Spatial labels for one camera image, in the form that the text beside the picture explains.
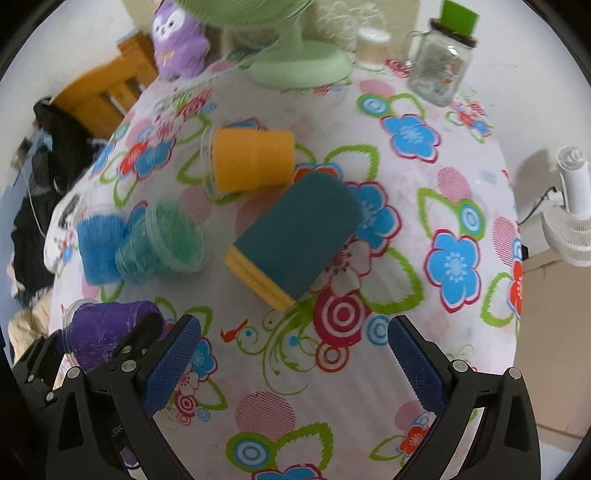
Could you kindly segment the purple plastic cup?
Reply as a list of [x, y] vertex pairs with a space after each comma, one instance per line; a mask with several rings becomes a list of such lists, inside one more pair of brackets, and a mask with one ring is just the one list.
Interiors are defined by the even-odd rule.
[[62, 343], [73, 366], [89, 372], [112, 358], [113, 351], [148, 314], [164, 321], [158, 307], [150, 301], [98, 303], [82, 299], [71, 304], [62, 315]]

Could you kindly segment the blue plastic cup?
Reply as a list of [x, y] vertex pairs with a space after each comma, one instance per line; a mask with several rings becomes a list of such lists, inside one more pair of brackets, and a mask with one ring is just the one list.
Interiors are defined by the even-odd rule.
[[117, 248], [126, 238], [126, 222], [114, 213], [95, 213], [76, 227], [86, 282], [104, 285], [121, 280], [115, 262]]

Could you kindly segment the teal green plastic cup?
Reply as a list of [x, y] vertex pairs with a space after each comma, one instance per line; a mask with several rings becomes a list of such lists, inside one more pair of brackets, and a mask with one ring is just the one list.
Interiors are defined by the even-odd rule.
[[199, 271], [206, 258], [200, 225], [172, 199], [150, 204], [119, 244], [115, 265], [127, 282], [145, 283]]

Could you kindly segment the dark teal yellow-rimmed cup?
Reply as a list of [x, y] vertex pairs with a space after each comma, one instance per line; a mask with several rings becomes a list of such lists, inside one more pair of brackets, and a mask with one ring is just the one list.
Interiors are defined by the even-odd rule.
[[274, 310], [289, 310], [363, 220], [346, 183], [314, 171], [287, 188], [226, 252], [228, 269]]

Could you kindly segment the orange plastic cup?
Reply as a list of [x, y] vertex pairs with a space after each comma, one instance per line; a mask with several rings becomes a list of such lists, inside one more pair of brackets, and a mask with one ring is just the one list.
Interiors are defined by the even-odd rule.
[[207, 133], [204, 153], [205, 178], [216, 193], [284, 186], [294, 177], [296, 140], [290, 131], [213, 129]]

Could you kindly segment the green jar lid cup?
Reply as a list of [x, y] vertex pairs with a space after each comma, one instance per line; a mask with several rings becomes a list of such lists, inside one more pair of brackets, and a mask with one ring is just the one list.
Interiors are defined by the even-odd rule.
[[479, 15], [467, 7], [452, 1], [444, 0], [441, 8], [440, 22], [447, 29], [471, 37], [479, 20]]

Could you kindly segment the white printed cloth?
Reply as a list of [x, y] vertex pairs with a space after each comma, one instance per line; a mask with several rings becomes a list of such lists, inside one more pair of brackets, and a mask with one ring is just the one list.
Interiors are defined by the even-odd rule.
[[59, 276], [78, 250], [75, 220], [81, 199], [79, 193], [69, 193], [54, 208], [46, 233], [43, 260], [46, 269]]

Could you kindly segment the white standing fan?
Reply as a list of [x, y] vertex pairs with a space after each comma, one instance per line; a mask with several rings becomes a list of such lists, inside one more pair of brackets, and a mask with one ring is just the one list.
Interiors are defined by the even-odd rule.
[[556, 154], [561, 187], [549, 197], [554, 206], [542, 215], [546, 242], [563, 261], [575, 267], [590, 266], [590, 168], [583, 152], [565, 146]]

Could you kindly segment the orange wooden chair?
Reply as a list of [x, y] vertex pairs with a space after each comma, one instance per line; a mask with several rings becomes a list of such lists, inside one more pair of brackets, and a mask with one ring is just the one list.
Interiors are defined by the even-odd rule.
[[86, 72], [52, 100], [97, 138], [110, 137], [158, 76], [147, 34], [133, 33], [117, 48], [115, 59]]

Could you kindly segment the floral tablecloth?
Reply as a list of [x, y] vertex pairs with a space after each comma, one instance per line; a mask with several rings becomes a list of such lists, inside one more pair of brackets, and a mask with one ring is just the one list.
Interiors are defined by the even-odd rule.
[[[173, 199], [204, 267], [84, 273], [81, 219]], [[447, 357], [515, 359], [523, 263], [507, 165], [475, 91], [446, 107], [398, 67], [273, 90], [218, 62], [154, 81], [55, 209], [51, 330], [80, 302], [147, 301], [202, 339], [156, 420], [197, 479], [390, 479], [435, 422], [388, 345], [410, 318]]]

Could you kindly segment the purple plush toy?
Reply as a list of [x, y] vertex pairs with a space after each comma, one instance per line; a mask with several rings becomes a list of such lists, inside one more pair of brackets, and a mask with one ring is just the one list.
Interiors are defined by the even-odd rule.
[[151, 37], [162, 79], [190, 79], [204, 72], [211, 49], [205, 25], [173, 1], [162, 1], [155, 10]]

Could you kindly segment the glass mason jar mug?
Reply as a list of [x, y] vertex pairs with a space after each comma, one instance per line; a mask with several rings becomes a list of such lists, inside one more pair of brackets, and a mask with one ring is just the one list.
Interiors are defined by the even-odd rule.
[[410, 32], [404, 46], [410, 90], [439, 107], [449, 105], [464, 80], [475, 46], [472, 39], [437, 29]]

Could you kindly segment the green desk fan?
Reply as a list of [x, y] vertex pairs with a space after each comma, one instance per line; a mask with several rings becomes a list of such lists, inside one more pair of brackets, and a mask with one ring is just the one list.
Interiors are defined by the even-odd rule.
[[177, 5], [214, 28], [276, 33], [276, 42], [256, 54], [250, 65], [249, 77], [258, 84], [308, 89], [337, 83], [353, 71], [351, 60], [338, 46], [304, 39], [301, 16], [311, 1], [192, 0]]

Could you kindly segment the cotton swab container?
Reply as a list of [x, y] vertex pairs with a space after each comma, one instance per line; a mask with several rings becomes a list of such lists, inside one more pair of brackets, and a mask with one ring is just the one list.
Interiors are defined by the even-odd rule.
[[391, 38], [387, 31], [361, 27], [356, 33], [356, 65], [370, 71], [382, 71], [386, 67]]

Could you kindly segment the beige patterned board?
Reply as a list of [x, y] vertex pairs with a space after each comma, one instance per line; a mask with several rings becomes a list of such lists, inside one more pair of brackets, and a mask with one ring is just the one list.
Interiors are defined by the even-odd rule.
[[390, 33], [391, 49], [397, 51], [414, 29], [420, 5], [420, 1], [315, 1], [305, 14], [304, 32], [353, 51], [358, 30], [370, 27]]

